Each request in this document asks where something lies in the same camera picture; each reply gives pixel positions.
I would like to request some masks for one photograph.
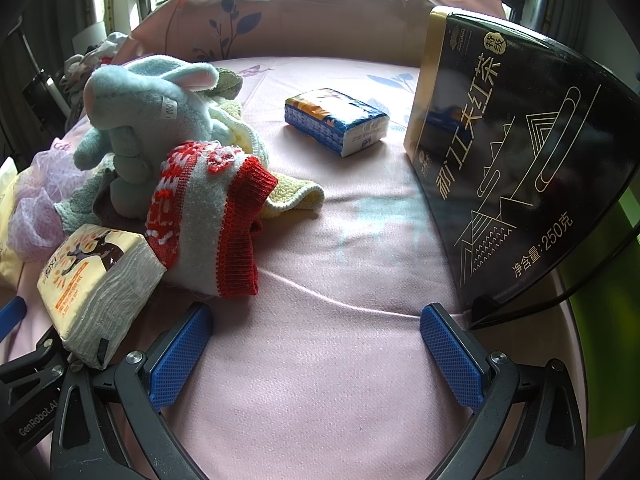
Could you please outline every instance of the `metal screw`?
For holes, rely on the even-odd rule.
[[[556,372],[564,372],[564,363],[561,360],[552,359],[551,360],[551,367]]]
[[[129,363],[130,365],[134,365],[136,363],[139,363],[140,361],[142,361],[142,352],[135,350],[127,354],[127,363]]]
[[[507,362],[507,356],[502,352],[492,352],[491,361],[493,361],[497,365],[503,365],[505,364],[505,362]]]

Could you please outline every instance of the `yellow package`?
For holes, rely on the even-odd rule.
[[[38,291],[65,347],[104,368],[165,271],[142,235],[85,224],[49,259]]]
[[[7,246],[9,238],[9,218],[14,212],[14,185],[18,180],[18,170],[9,157],[0,167],[0,287],[17,290],[23,262]]]

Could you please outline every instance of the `green panel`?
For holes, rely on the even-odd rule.
[[[594,232],[560,265],[564,284],[569,287],[578,281],[619,243],[639,218],[638,203],[627,191]],[[638,243],[629,245],[574,294],[570,303],[586,370],[588,436],[628,428],[640,418]]]

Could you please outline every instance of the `blue textured pad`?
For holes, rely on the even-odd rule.
[[[0,341],[14,329],[27,314],[27,304],[16,296],[0,310]]]
[[[422,310],[420,334],[460,405],[477,412],[484,399],[480,370],[432,306]]]
[[[154,408],[171,406],[207,345],[213,330],[208,306],[201,306],[151,371],[149,399]]]

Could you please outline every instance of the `orange label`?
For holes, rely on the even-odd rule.
[[[73,298],[75,298],[78,295],[77,289],[78,289],[78,284],[80,283],[80,274],[82,274],[82,270],[88,265],[88,262],[83,262],[80,265],[80,268],[78,269],[78,272],[76,272],[76,274],[73,276],[73,278],[71,279],[71,281],[69,282],[68,287],[66,288],[66,290],[62,293],[62,296],[60,296],[60,299],[58,300],[58,302],[56,303],[56,310],[59,310],[60,307],[63,304],[68,304],[69,301],[73,300]]]

